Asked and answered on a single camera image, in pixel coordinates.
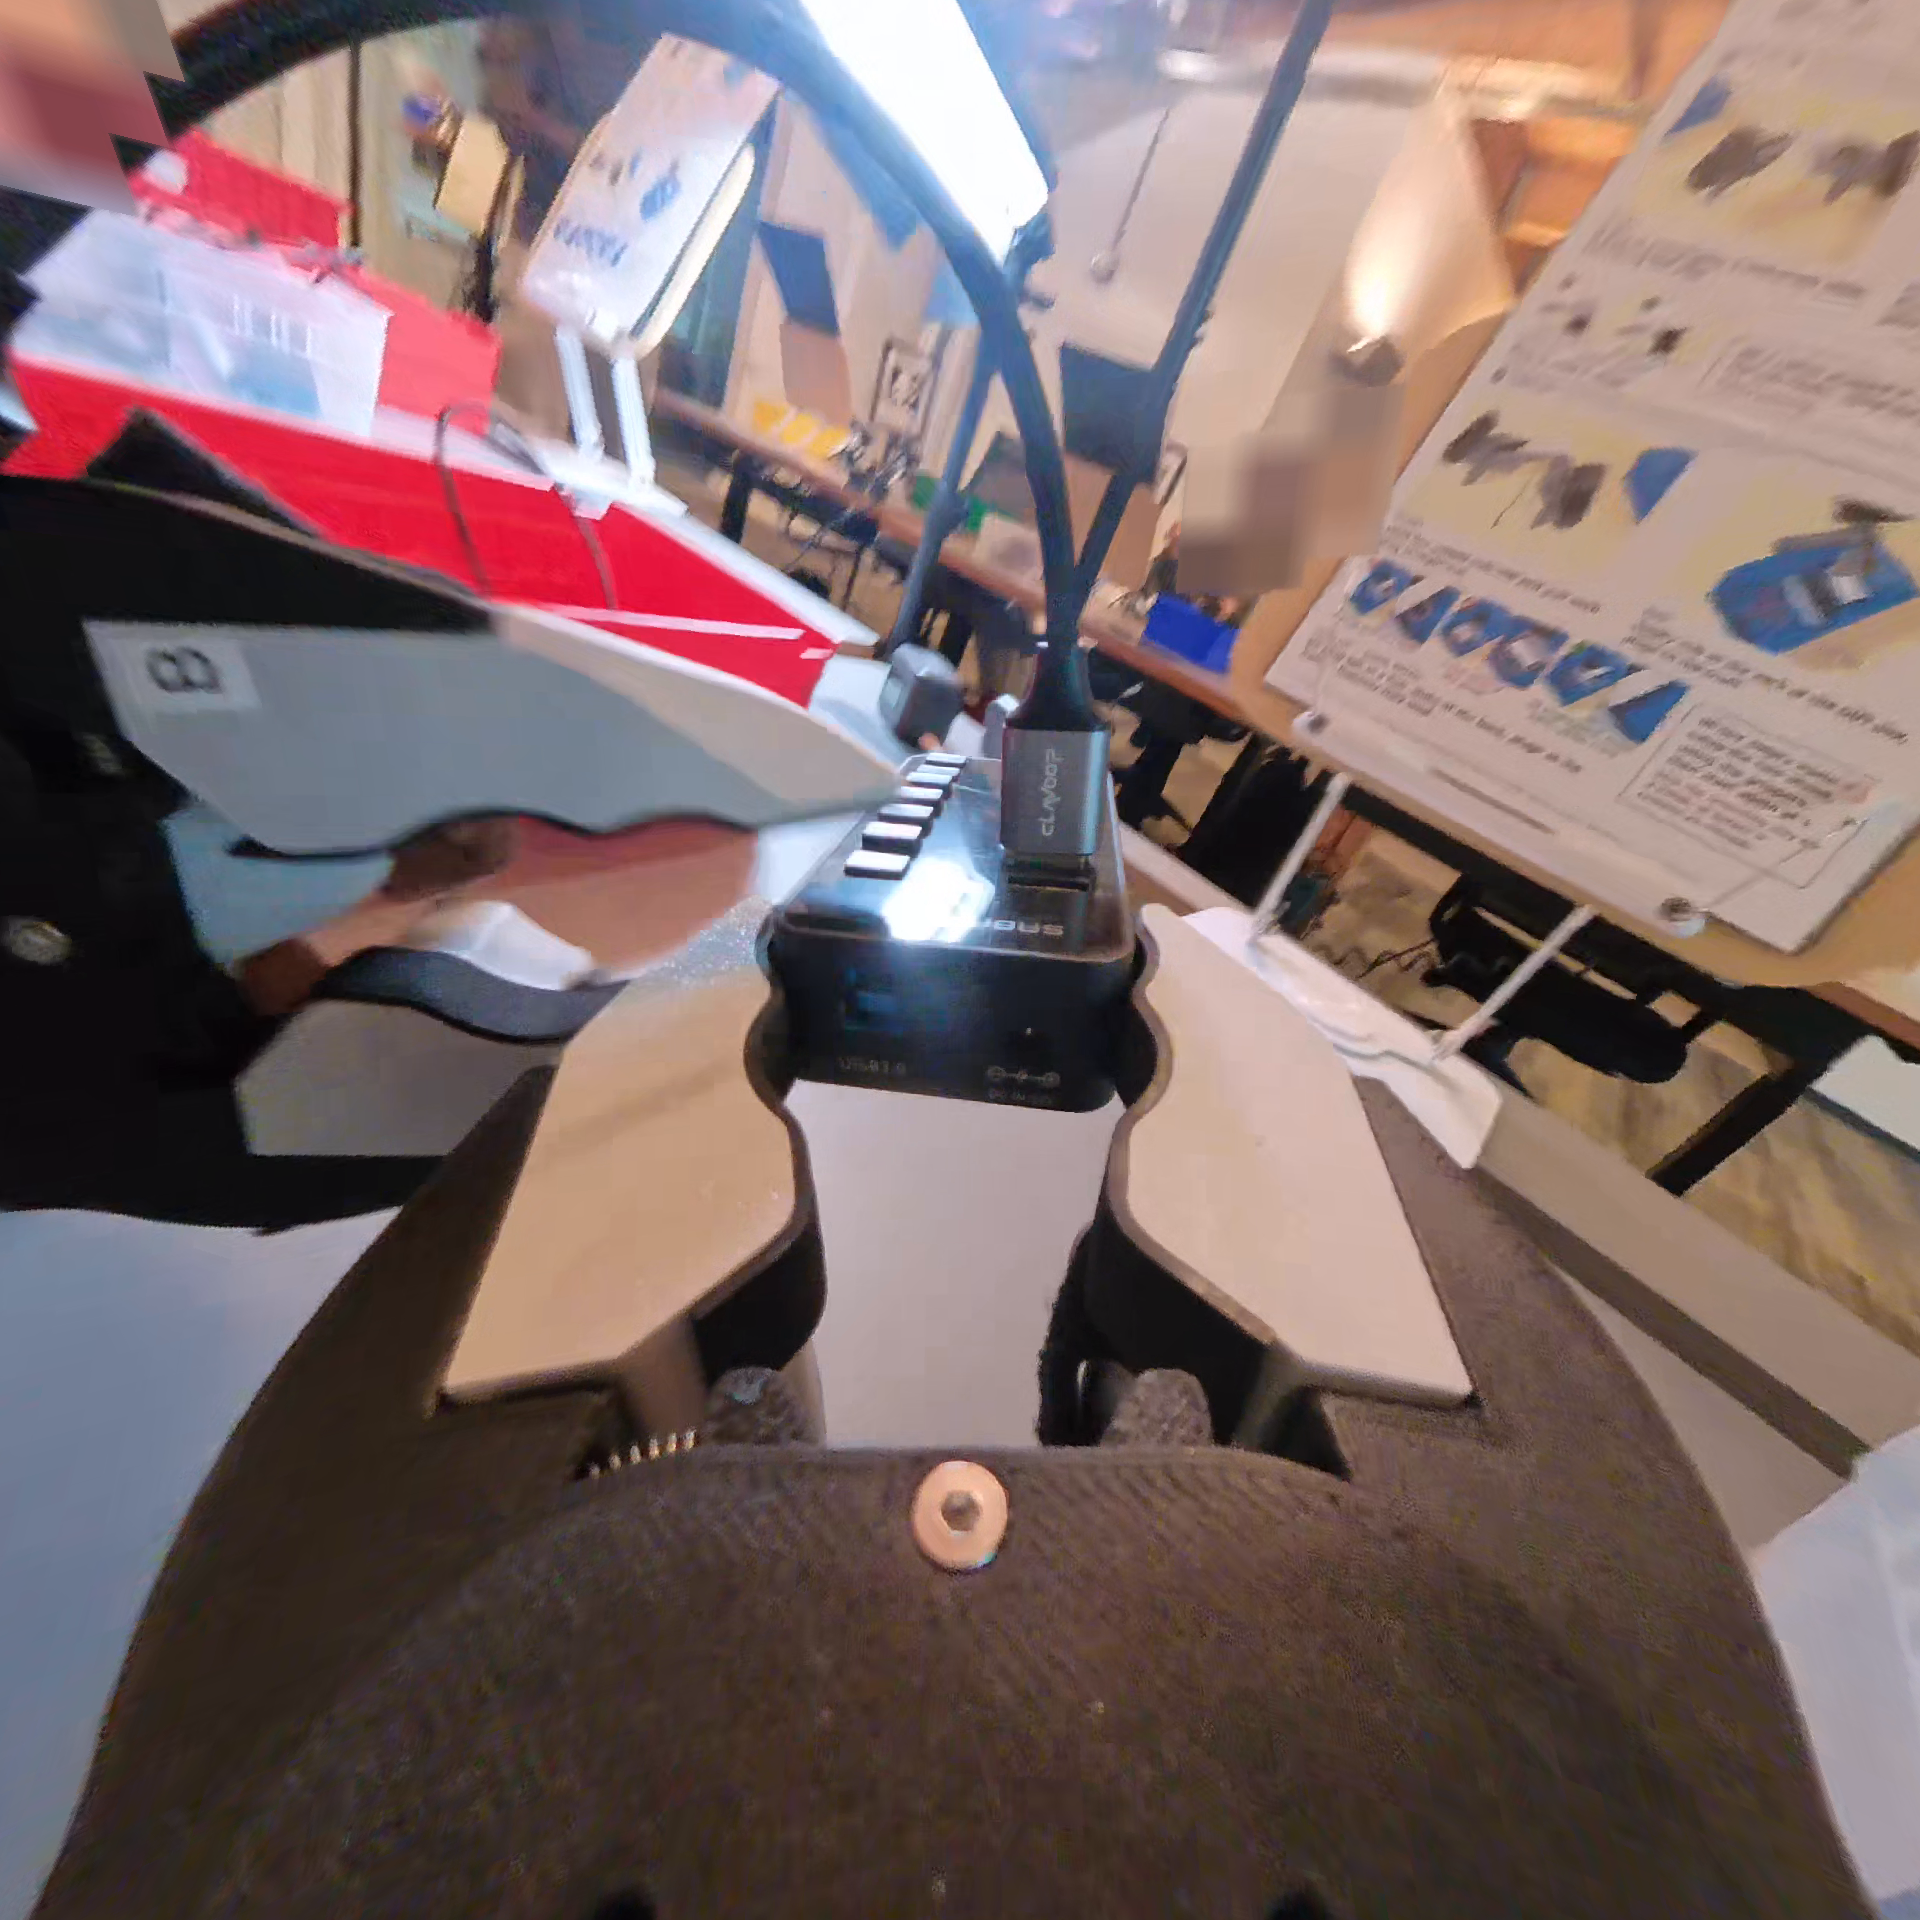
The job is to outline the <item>small blue bin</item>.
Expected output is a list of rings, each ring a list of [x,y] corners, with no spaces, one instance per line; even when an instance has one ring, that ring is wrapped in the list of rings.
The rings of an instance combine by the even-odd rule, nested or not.
[[[1192,605],[1176,593],[1154,599],[1143,621],[1143,646],[1224,678],[1240,624],[1221,616],[1212,602]]]

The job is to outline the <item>paper sign on white stand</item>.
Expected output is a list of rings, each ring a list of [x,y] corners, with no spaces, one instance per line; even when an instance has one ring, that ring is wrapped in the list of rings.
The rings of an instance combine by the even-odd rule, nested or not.
[[[753,178],[780,86],[743,58],[663,38],[588,135],[519,278],[553,330],[583,459],[648,489],[639,369],[657,355]]]

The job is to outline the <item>illustrated instruction poster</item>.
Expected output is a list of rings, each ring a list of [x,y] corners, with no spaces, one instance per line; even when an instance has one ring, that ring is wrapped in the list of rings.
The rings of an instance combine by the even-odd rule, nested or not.
[[[1671,937],[1801,954],[1914,840],[1914,15],[1730,8],[1266,675]]]

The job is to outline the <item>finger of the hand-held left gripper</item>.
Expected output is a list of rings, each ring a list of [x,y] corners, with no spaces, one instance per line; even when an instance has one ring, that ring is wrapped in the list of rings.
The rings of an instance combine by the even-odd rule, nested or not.
[[[183,789],[162,840],[216,966],[318,929],[423,833],[743,833],[877,802],[896,768],[772,691],[553,616],[482,632],[92,621],[118,737]]]
[[[404,944],[431,919],[506,906],[612,977],[681,950],[751,894],[753,833],[666,822],[577,834],[522,818],[423,833],[382,890],[382,943]]]

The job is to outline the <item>black pole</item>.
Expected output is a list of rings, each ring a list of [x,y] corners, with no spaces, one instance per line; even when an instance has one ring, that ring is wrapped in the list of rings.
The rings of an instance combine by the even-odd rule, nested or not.
[[[1266,169],[1280,147],[1281,134],[1305,95],[1311,58],[1321,49],[1333,19],[1333,3],[1300,3],[1292,19],[1262,103],[1240,144],[1231,177],[1222,191],[1215,218],[1198,250],[1185,289],[1174,307],[1168,337],[1154,361],[1133,381],[1132,399],[1135,409],[1126,426],[1121,459],[1113,469],[1098,505],[1092,515],[1088,538],[1081,542],[1071,586],[1068,590],[1068,621],[1074,624],[1092,595],[1104,558],[1113,547],[1119,522],[1133,493],[1152,479],[1159,467],[1165,440],[1172,395],[1198,341],[1209,321],[1218,283],[1222,281],[1240,232],[1257,203]]]

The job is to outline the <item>grey power adapter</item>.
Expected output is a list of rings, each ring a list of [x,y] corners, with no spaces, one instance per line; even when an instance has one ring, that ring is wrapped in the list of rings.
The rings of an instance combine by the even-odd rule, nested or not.
[[[928,742],[940,751],[966,705],[969,691],[943,654],[902,641],[886,656],[877,717],[906,751],[920,751]]]

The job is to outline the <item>clear plastic bin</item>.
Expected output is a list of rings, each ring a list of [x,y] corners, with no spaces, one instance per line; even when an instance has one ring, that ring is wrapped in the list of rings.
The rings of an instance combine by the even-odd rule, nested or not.
[[[369,433],[388,312],[279,253],[92,211],[26,274],[18,358]]]

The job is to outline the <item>translucent white plastic item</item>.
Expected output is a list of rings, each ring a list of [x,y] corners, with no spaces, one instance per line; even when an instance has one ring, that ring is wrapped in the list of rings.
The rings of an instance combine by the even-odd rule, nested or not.
[[[1879,1915],[1917,1915],[1917,1432],[1750,1559],[1839,1840]]]

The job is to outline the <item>black USB hub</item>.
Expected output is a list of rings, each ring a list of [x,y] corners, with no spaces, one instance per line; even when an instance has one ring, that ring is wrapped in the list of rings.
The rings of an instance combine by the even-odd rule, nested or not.
[[[998,770],[909,755],[772,913],[793,1080],[1052,1114],[1113,1101],[1137,975],[1113,802],[1089,877],[1037,883],[1005,865]]]

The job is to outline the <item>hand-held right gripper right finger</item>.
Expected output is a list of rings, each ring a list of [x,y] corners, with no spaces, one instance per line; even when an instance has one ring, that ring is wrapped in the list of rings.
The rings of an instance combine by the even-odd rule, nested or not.
[[[1471,1375],[1359,1081],[1277,984],[1169,907],[1140,915],[1149,1074],[1101,1187],[1088,1307],[1114,1357],[1214,1411],[1303,1393],[1461,1409]]]

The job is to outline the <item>white lamp light panel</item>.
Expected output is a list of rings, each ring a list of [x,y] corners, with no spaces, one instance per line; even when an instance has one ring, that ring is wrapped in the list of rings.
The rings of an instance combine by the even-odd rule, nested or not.
[[[800,3],[800,17],[1005,267],[1046,211],[1049,175],[962,8]]]

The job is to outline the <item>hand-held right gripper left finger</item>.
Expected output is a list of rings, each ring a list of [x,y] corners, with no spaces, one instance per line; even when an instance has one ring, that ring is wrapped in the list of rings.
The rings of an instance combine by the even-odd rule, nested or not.
[[[749,1059],[756,960],[636,977],[567,1045],[442,1375],[458,1405],[604,1387],[701,1411],[738,1366],[820,1406],[807,1152]]]

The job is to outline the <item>black USB cable silver plug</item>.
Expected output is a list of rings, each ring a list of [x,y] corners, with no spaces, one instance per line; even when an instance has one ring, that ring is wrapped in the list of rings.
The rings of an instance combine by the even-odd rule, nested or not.
[[[959,8],[1026,130],[1037,141],[1017,89],[1000,73],[990,45],[980,40],[969,8]],[[937,238],[973,309],[980,345],[1012,406],[1039,536],[1044,651],[1030,691],[1008,720],[1000,742],[998,840],[1018,869],[1052,881],[1088,869],[1108,797],[1110,751],[1088,693],[1078,621],[1070,624],[1065,618],[1071,586],[1065,455],[1037,358],[1018,317],[1023,267],[1037,257],[1046,213],[1021,238],[1008,266],[994,267],[930,169],[828,56],[800,17],[800,3],[196,5],[193,15],[174,30],[183,78],[159,87],[159,119],[172,134],[193,129],[250,89],[279,80],[305,59],[341,54],[349,41],[490,15],[527,17],[544,29],[570,19],[600,65],[612,62],[616,46],[661,34],[679,34],[748,59],[781,82],[825,129],[850,135],[902,191],[924,226]]]

